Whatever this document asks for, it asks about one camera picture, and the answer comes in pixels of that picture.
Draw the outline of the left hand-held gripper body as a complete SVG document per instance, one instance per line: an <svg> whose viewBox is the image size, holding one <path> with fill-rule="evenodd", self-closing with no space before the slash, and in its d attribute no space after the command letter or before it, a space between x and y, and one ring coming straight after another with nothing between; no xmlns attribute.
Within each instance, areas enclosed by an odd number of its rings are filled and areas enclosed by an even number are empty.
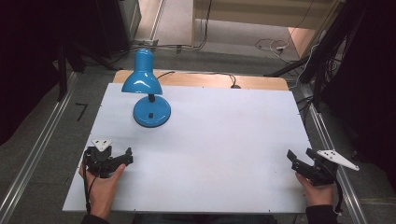
<svg viewBox="0 0 396 224"><path fill-rule="evenodd" d="M93 175L109 178L111 173L114 173L122 163L125 163L124 155L116 158L111 156L111 143L111 140L94 139L92 146L85 150L83 161Z"/></svg>

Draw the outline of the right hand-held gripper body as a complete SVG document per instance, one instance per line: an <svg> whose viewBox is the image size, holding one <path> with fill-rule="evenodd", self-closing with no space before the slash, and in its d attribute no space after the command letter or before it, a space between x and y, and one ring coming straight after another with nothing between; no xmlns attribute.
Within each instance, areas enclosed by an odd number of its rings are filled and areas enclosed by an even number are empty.
<svg viewBox="0 0 396 224"><path fill-rule="evenodd" d="M318 159L313 161L313 165L309 165L298 159L297 162L292 162L291 166L292 170L310 180L314 186L334 183L339 165L355 171L359 171L360 169L358 165L347 160L335 150L322 149L315 151L318 153Z"/></svg>

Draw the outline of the blue desk lamp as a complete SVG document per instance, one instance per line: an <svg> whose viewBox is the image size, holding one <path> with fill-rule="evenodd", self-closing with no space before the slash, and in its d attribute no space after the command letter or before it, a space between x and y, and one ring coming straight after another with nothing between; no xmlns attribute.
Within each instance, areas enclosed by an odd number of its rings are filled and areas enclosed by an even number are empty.
<svg viewBox="0 0 396 224"><path fill-rule="evenodd" d="M162 98L163 89L153 73L154 56L149 49L140 49L134 56L134 71L124 82L121 91L144 93L133 109L134 120L142 127L156 128L171 116L171 106Z"/></svg>

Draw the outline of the person's right hand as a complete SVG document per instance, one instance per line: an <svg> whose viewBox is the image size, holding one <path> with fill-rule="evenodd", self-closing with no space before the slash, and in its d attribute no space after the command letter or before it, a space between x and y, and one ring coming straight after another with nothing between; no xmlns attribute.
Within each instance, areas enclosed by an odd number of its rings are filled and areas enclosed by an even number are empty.
<svg viewBox="0 0 396 224"><path fill-rule="evenodd" d="M304 188L304 197L308 206L333 205L333 185L315 187L303 175L295 174L297 180Z"/></svg>

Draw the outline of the person's left hand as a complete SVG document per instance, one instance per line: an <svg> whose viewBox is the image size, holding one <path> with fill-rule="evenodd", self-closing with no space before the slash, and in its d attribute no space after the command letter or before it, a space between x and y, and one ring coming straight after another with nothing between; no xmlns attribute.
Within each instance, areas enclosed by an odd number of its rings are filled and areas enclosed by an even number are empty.
<svg viewBox="0 0 396 224"><path fill-rule="evenodd" d="M111 177L96 178L89 171L86 171L83 166L80 166L79 174L81 177L86 177L88 188L91 190L89 194L91 212L89 214L109 218L117 185L125 168L126 165L121 164Z"/></svg>

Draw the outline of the white table cover board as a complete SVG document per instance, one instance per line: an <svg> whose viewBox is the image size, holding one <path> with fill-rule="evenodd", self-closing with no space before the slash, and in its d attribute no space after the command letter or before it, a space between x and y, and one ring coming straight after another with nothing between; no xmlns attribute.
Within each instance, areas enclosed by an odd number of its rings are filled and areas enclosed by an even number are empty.
<svg viewBox="0 0 396 224"><path fill-rule="evenodd" d="M290 91L166 86L164 125L132 117L139 95L107 86L89 138L112 143L134 161L121 177L116 211L154 213L302 213L305 200L288 151L310 147Z"/></svg>

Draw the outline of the black metal stand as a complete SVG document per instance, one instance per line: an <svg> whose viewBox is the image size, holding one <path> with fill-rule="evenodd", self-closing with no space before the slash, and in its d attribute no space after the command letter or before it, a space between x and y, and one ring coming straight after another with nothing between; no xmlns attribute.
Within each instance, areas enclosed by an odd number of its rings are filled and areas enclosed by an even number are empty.
<svg viewBox="0 0 396 224"><path fill-rule="evenodd" d="M67 74L66 74L66 58L64 56L64 46L58 48L58 67L59 67L59 96L58 101L61 102L67 93Z"/></svg>

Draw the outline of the black angled stand bars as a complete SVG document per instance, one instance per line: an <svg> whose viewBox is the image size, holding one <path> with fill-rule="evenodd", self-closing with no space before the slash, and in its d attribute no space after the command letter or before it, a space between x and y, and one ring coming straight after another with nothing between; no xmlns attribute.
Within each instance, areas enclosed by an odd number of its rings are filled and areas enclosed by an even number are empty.
<svg viewBox="0 0 396 224"><path fill-rule="evenodd" d="M304 71L296 79L299 84L308 84L314 78L315 85L311 104L319 111L320 92L325 79L327 62L335 55L344 39L357 30L364 15L366 0L346 0L345 6L336 16L327 34L314 45L308 56L268 74L267 77L280 77L301 65Z"/></svg>

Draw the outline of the light wooden furniture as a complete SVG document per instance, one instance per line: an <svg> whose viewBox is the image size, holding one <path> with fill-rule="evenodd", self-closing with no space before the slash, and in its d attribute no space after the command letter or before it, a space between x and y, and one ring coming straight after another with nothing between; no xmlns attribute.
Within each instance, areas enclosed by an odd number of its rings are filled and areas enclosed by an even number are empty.
<svg viewBox="0 0 396 224"><path fill-rule="evenodd" d="M288 27L300 58L306 56L327 31L345 0L193 0L192 28L196 19L232 21Z"/></svg>

